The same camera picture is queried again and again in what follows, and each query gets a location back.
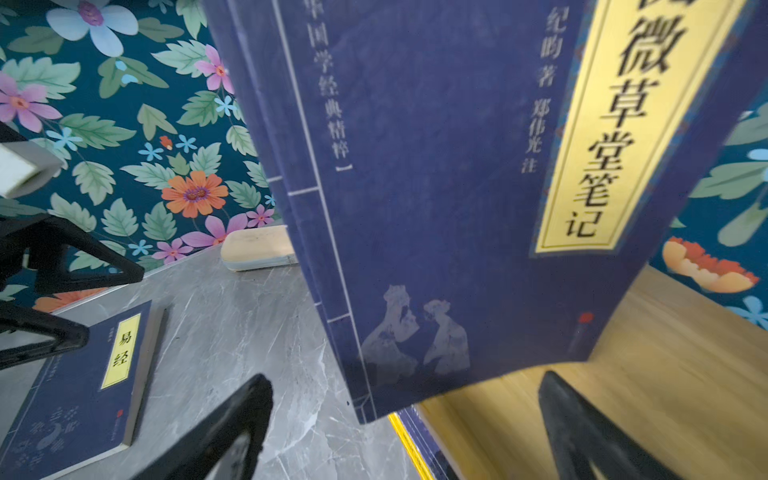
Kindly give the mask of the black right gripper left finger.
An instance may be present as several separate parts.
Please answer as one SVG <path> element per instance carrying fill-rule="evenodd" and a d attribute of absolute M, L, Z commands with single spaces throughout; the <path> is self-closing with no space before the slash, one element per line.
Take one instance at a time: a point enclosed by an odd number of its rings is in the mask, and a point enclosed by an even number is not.
<path fill-rule="evenodd" d="M 272 409 L 272 383 L 257 374 L 135 477 L 251 479 Z"/>

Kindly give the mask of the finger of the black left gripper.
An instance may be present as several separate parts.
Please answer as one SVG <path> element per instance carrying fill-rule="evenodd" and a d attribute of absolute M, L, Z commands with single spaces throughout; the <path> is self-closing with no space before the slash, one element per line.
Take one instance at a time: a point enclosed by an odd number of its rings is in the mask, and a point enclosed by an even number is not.
<path fill-rule="evenodd" d="M 31 308 L 1 302 L 1 332 L 20 334 L 19 346 L 1 347 L 1 368 L 78 350 L 87 345 L 89 328 Z"/>
<path fill-rule="evenodd" d="M 72 252 L 84 253 L 115 268 L 115 273 L 76 273 Z M 1 218 L 1 285 L 29 267 L 36 272 L 34 290 L 42 294 L 91 290 L 138 283 L 144 268 L 96 240 L 64 218 L 50 214 Z"/>

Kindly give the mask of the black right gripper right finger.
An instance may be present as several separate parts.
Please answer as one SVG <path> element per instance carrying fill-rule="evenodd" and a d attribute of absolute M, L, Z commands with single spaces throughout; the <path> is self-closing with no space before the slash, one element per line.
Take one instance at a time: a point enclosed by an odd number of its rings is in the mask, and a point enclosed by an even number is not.
<path fill-rule="evenodd" d="M 554 371 L 538 391 L 554 463 L 561 479 L 677 479 L 679 476 L 624 433 Z"/>

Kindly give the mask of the dark portrait book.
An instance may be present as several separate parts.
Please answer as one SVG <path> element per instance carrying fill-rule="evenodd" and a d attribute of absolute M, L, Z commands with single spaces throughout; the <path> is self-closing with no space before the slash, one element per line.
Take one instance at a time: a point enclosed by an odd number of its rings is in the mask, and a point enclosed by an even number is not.
<path fill-rule="evenodd" d="M 459 476 L 450 465 L 450 462 L 432 436 L 418 410 L 414 406 L 410 406 L 396 413 L 405 424 L 408 433 L 416 443 L 436 479 L 457 480 Z"/>

